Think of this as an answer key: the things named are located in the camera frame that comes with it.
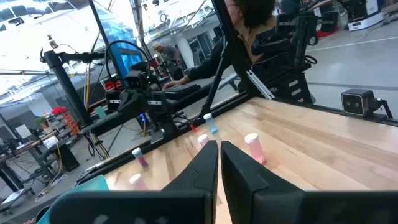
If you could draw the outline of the black equipment stand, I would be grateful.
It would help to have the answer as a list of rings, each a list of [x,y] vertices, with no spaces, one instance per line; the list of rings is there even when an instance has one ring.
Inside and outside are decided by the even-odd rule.
[[[317,17],[310,12],[309,7],[302,7],[295,14],[280,14],[277,16],[275,31],[282,33],[278,51],[287,53],[293,59],[293,66],[301,72],[310,67],[305,61],[305,51],[311,39],[318,39],[315,34]]]

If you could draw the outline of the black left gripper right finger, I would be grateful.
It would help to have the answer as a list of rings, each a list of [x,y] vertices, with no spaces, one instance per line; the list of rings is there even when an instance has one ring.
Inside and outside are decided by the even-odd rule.
[[[229,141],[221,143],[224,192],[233,224],[298,224],[303,190]]]

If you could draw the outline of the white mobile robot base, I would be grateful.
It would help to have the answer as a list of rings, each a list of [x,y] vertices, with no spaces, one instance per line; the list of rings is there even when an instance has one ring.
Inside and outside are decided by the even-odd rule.
[[[383,20],[378,0],[348,0],[345,2],[345,9],[350,31],[366,29]]]

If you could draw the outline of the teal bottle with red pills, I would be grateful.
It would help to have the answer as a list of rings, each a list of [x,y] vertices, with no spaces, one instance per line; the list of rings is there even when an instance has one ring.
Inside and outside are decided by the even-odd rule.
[[[142,151],[141,151],[141,148],[137,147],[137,148],[133,149],[133,150],[131,151],[131,153],[132,153],[132,155],[138,160],[138,162],[140,163],[140,165],[141,165],[143,168],[145,168],[145,167],[148,166],[148,163],[147,163],[147,161],[146,161],[145,158],[144,158],[144,155],[143,155],[143,153],[142,153]]]

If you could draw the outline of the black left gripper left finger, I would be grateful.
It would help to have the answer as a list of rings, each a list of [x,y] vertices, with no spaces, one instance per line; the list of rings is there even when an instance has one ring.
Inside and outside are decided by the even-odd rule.
[[[214,192],[218,180],[218,145],[208,141],[184,170],[162,191],[206,190]]]

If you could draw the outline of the black drawer cabinet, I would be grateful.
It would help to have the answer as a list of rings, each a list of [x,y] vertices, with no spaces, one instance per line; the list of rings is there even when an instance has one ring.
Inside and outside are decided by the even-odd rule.
[[[289,72],[269,82],[268,88],[280,99],[313,105],[315,97],[310,93],[304,72]]]

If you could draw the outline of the person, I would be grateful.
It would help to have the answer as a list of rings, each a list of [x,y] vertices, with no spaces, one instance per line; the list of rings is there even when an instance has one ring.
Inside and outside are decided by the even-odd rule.
[[[274,35],[276,17],[273,15],[277,0],[223,0],[226,4],[231,22],[238,33],[238,39],[245,46],[246,52],[252,62],[252,70],[264,81],[282,73],[285,65],[282,62],[267,62],[267,54],[253,55],[252,45],[258,34]],[[221,53],[228,49],[223,47],[223,41],[217,41],[211,52],[210,58],[204,60],[199,66],[193,67],[179,80],[166,83],[163,89],[173,86],[186,85],[194,80],[211,78],[216,75],[217,69],[223,72],[231,66],[231,60],[224,58],[222,66],[218,66]]]
[[[167,64],[167,68],[174,80],[183,78],[182,59],[180,57],[179,49],[171,45],[162,45],[155,43],[153,48],[156,52],[160,53]]]

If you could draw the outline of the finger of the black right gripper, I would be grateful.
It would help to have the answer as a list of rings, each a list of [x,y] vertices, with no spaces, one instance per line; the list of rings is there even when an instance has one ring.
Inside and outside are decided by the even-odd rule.
[[[132,96],[132,116],[136,117],[139,116],[144,111],[144,97],[139,94],[135,93]]]
[[[124,91],[120,94],[119,113],[128,114],[132,111],[132,96],[133,93],[131,91]]]

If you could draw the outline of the black backlit keyboard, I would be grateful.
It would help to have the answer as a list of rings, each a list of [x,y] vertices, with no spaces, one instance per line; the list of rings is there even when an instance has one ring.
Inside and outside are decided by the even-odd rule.
[[[179,100],[200,88],[201,86],[197,84],[176,85],[166,89],[164,92],[167,99]]]

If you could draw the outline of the translucent green plastic bin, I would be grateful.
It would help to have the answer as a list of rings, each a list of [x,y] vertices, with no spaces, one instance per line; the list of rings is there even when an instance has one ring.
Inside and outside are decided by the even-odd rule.
[[[50,211],[52,206],[55,205],[57,202],[59,202],[62,198],[66,197],[68,194],[74,192],[87,192],[87,191],[97,191],[97,190],[109,190],[104,175],[99,175],[61,194],[53,202],[53,204],[41,209],[41,211],[38,213],[36,217],[36,224],[50,224]]]

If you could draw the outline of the black stand pole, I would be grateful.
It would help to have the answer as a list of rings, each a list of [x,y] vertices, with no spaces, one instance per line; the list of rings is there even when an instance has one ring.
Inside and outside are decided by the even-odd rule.
[[[82,125],[87,126],[92,124],[92,120],[83,106],[83,102],[81,101],[78,93],[75,90],[70,78],[68,77],[63,64],[69,63],[70,61],[74,62],[83,62],[90,64],[94,60],[104,59],[105,53],[77,53],[77,54],[68,54],[66,52],[55,53],[53,50],[49,50],[44,52],[43,49],[40,51],[40,61],[42,63],[46,63],[49,66],[55,76],[58,79],[61,87],[66,93],[66,96],[70,100],[70,104],[75,107],[75,112],[81,121]]]

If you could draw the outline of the monitor with blue screen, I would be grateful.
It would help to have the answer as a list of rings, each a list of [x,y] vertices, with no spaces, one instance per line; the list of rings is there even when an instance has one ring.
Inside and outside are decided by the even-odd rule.
[[[107,38],[109,42],[125,40],[139,46],[133,30],[121,23],[111,22],[109,24]],[[124,42],[113,44],[110,51],[116,60],[116,66],[122,78],[128,75],[131,66],[144,60],[142,52],[137,47]]]

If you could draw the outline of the silver aluminium extrusion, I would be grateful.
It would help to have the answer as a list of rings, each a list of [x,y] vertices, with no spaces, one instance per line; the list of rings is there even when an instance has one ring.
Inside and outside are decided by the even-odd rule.
[[[250,81],[266,99],[273,100],[275,98],[273,93],[260,81],[260,79],[252,70],[247,70],[246,74],[248,75]]]

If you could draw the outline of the orange storage rack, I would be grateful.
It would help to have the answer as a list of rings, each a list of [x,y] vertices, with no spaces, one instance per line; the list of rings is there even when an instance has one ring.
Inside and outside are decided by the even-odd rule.
[[[69,111],[64,111],[63,113],[61,113],[61,115],[63,117],[63,120],[65,121],[65,124],[67,125],[67,128],[70,130],[70,134],[79,135],[79,125],[77,124],[71,113]]]

